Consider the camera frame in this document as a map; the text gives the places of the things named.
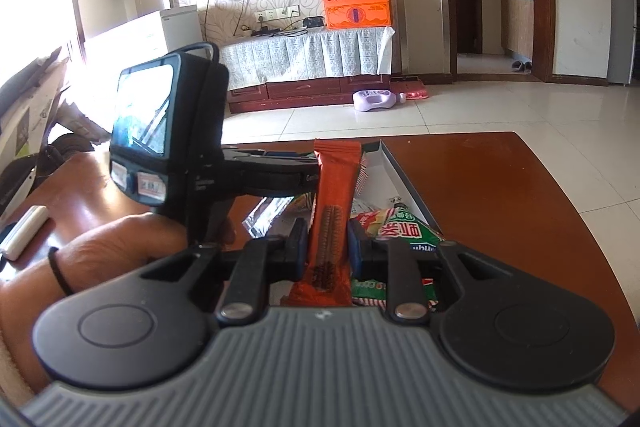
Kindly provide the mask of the person's left forearm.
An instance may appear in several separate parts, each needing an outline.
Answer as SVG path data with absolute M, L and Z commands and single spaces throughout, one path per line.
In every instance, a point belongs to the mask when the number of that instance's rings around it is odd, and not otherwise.
M 48 260 L 1 284 L 1 388 L 16 404 L 50 383 L 32 347 L 32 331 L 43 311 L 64 296 Z

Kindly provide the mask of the person's left hand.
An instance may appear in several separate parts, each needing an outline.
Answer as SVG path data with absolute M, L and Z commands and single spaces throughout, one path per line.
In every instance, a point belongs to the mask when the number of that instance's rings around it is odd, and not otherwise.
M 183 225 L 148 212 L 81 234 L 59 249 L 56 259 L 76 294 L 186 247 L 188 233 Z

